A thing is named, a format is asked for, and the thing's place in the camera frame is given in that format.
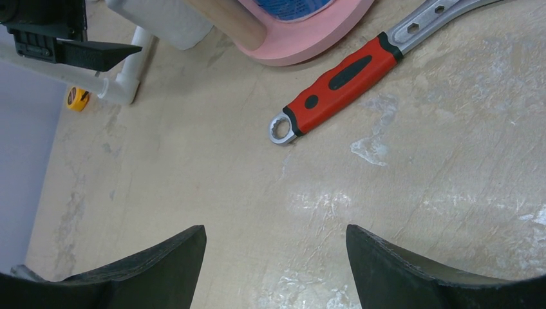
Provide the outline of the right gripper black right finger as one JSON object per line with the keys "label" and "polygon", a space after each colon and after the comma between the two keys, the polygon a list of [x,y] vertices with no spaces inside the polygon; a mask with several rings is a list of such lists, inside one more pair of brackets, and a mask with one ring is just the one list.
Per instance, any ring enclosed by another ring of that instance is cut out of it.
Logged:
{"label": "right gripper black right finger", "polygon": [[362,308],[545,308],[545,276],[509,281],[449,267],[358,226],[346,248]]}

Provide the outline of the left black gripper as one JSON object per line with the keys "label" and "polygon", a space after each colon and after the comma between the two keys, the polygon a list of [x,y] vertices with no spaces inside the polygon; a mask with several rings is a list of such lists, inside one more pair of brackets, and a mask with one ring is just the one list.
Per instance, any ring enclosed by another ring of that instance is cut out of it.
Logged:
{"label": "left black gripper", "polygon": [[1,0],[1,24],[18,55],[49,63],[106,72],[142,51],[131,44],[86,41],[84,0]]}

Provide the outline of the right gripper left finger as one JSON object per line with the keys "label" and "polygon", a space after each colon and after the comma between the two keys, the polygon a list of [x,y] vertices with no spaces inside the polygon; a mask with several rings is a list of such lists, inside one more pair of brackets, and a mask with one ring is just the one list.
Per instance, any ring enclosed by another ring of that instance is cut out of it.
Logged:
{"label": "right gripper left finger", "polygon": [[190,308],[203,263],[203,225],[58,282],[1,274],[1,308]]}

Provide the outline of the white roll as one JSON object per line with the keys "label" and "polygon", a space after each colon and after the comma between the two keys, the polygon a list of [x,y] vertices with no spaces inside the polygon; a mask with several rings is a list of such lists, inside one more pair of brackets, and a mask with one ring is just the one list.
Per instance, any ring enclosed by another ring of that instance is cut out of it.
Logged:
{"label": "white roll", "polygon": [[184,1],[106,0],[107,7],[179,50],[196,46],[212,23]]}
{"label": "white roll", "polygon": [[309,18],[333,3],[331,0],[254,0],[269,16],[283,22]]}

